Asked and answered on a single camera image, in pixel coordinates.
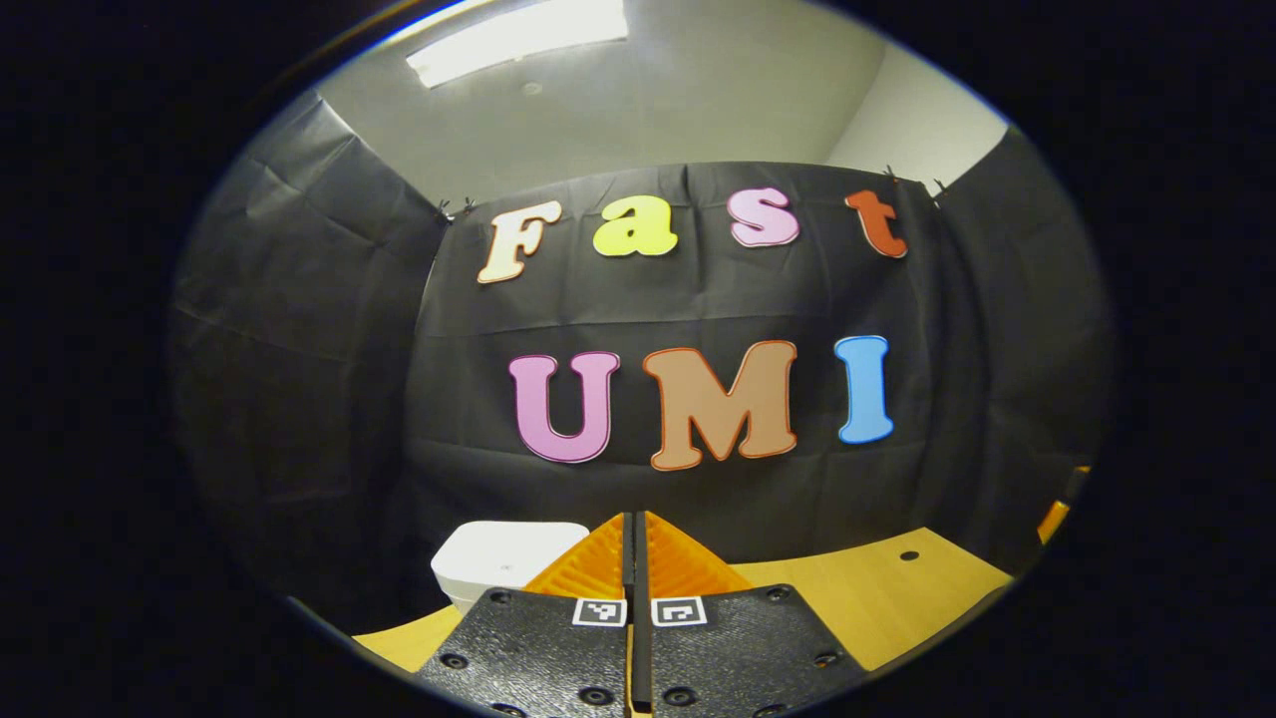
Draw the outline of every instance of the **pink letter u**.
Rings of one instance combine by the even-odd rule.
[[[532,454],[561,464],[588,462],[607,448],[611,439],[611,374],[620,369],[620,356],[610,351],[587,351],[572,358],[572,371],[581,376],[583,422],[581,434],[563,436],[550,426],[550,377],[558,371],[553,356],[519,356],[509,363],[514,377],[518,435]]]

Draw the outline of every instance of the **fluorescent light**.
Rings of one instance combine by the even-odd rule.
[[[407,57],[426,87],[518,57],[629,36],[621,0],[546,0],[458,31]]]

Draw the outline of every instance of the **table surface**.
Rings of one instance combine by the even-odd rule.
[[[901,555],[916,552],[906,561]],[[873,671],[960,619],[1011,576],[929,529],[845,551],[732,568],[755,587],[791,584],[859,663]],[[353,636],[415,672],[461,624],[448,606],[410,624]]]

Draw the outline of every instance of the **black curtain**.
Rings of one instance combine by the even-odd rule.
[[[272,590],[352,633],[412,617],[382,529],[445,226],[306,93],[227,170],[176,272],[177,435],[211,515]]]
[[[791,244],[731,236],[727,198],[760,186],[789,198]],[[893,207],[903,258],[866,241],[845,204],[860,190]],[[602,207],[634,194],[669,201],[678,245],[601,255]],[[478,283],[493,217],[551,199],[563,217],[523,273]],[[1014,130],[937,200],[877,172],[674,165],[521,191],[449,227],[311,93],[248,147],[195,224],[172,311],[180,439],[249,569],[356,634],[443,606],[430,559],[481,519],[593,528],[652,510],[734,562],[928,527],[1018,574],[1102,434],[1113,333],[1097,281],[1076,210]],[[864,334],[889,342],[894,430],[846,445],[833,344]],[[644,356],[695,347],[730,386],[766,339],[798,348],[796,448],[655,471]],[[568,365],[598,349],[621,358],[606,451],[536,457],[509,362],[556,358],[550,418],[574,434]]]

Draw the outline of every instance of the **white box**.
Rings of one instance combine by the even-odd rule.
[[[443,542],[430,569],[464,613],[493,587],[522,589],[587,536],[584,527],[560,522],[471,522]]]

